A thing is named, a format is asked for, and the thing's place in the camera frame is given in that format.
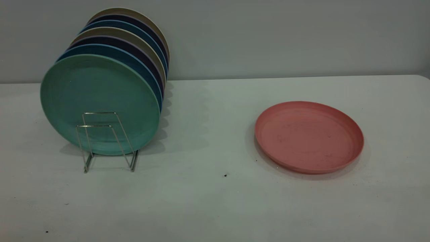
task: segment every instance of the table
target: table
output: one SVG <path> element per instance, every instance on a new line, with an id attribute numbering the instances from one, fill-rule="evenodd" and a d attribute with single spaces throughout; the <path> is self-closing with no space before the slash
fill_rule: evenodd
<path id="1" fill-rule="evenodd" d="M 417 75 L 169 81 L 136 171 L 50 126 L 40 84 L 0 85 L 1 241 L 429 241 L 430 80 Z M 361 127 L 358 161 L 277 167 L 254 140 L 266 108 L 305 100 Z"/>

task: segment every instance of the navy blue plate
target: navy blue plate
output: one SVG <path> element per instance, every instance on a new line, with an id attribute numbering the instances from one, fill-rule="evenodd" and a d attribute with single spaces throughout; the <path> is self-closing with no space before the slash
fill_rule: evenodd
<path id="1" fill-rule="evenodd" d="M 118 48 L 134 55 L 136 58 L 138 58 L 143 64 L 145 64 L 145 66 L 148 67 L 148 69 L 155 76 L 155 78 L 158 82 L 158 86 L 162 87 L 161 88 L 161 90 L 162 90 L 161 94 L 162 94 L 162 97 L 164 99 L 164 84 L 163 84 L 163 81 L 161 80 L 161 74 L 160 74 L 159 70 L 156 68 L 154 62 L 152 62 L 152 60 L 145 54 L 145 52 L 143 52 L 141 49 L 139 49 L 138 47 L 136 47 L 134 44 L 132 44 L 130 42 L 127 42 L 127 41 L 120 39 L 120 38 L 111 37 L 111 36 L 87 37 L 87 38 L 81 39 L 81 40 L 73 43 L 72 45 L 70 45 L 68 50 L 72 49 L 76 46 L 81 46 L 81 45 L 85 45 L 85 44 L 92 44 L 92 43 L 106 44 L 109 46 L 118 47 Z"/>
<path id="2" fill-rule="evenodd" d="M 158 44 L 158 46 L 161 47 L 161 50 L 163 51 L 164 57 L 167 60 L 167 65 L 169 65 L 169 56 L 167 55 L 167 51 L 166 51 L 166 47 L 164 46 L 163 42 L 161 41 L 160 37 L 155 33 L 155 31 L 153 29 L 151 29 L 148 25 L 146 25 L 144 22 L 135 19 L 133 17 L 130 17 L 128 15 L 123 15 L 123 14 L 106 14 L 106 15 L 102 15 L 98 18 L 95 18 L 94 20 L 92 20 L 90 22 L 90 24 L 95 23 L 95 22 L 99 22 L 99 21 L 103 21 L 103 20 L 119 20 L 119 21 L 124 21 L 127 23 L 130 23 L 138 28 L 140 28 L 141 30 L 145 31 L 146 33 L 148 33 Z"/>
<path id="3" fill-rule="evenodd" d="M 155 40 L 150 35 L 148 35 L 145 31 L 141 30 L 139 27 L 136 27 L 135 25 L 132 25 L 132 24 L 124 22 L 124 21 L 103 20 L 103 21 L 98 21 L 98 22 L 94 22 L 90 25 L 87 25 L 80 33 L 87 31 L 89 29 L 98 28 L 98 27 L 120 28 L 123 30 L 127 30 L 129 32 L 132 32 L 133 34 L 139 36 L 146 43 L 148 43 L 152 47 L 152 49 L 154 49 L 155 53 L 158 55 L 158 57 L 160 58 L 160 60 L 163 64 L 164 71 L 165 71 L 166 76 L 167 76 L 167 72 L 168 72 L 168 63 L 166 61 L 167 59 L 164 57 L 163 52 L 162 52 L 160 46 L 157 44 L 157 42 L 155 42 Z"/>
<path id="4" fill-rule="evenodd" d="M 67 50 L 66 52 L 64 52 L 63 55 L 60 56 L 60 58 L 58 58 L 57 62 L 69 56 L 81 54 L 93 54 L 110 57 L 119 62 L 122 62 L 123 64 L 135 70 L 143 79 L 145 79 L 145 81 L 154 91 L 155 96 L 157 98 L 158 107 L 161 112 L 161 109 L 163 107 L 161 89 L 158 86 L 154 75 L 152 75 L 148 67 L 146 67 L 145 64 L 143 64 L 139 59 L 134 57 L 132 54 L 114 46 L 109 46 L 105 44 L 86 44 Z"/>

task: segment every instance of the teal plate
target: teal plate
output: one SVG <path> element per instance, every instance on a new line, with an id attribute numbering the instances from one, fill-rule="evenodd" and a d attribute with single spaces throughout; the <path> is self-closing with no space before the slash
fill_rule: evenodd
<path id="1" fill-rule="evenodd" d="M 112 58 L 82 54 L 62 59 L 45 75 L 40 86 L 42 108 L 51 125 L 79 146 L 76 126 L 84 112 L 116 112 L 86 115 L 87 125 L 112 125 L 126 154 L 145 146 L 155 135 L 160 111 L 154 92 L 133 69 Z M 101 155 L 121 155 L 111 128 L 87 128 L 91 149 Z M 84 128 L 78 128 L 83 149 L 89 151 Z"/>

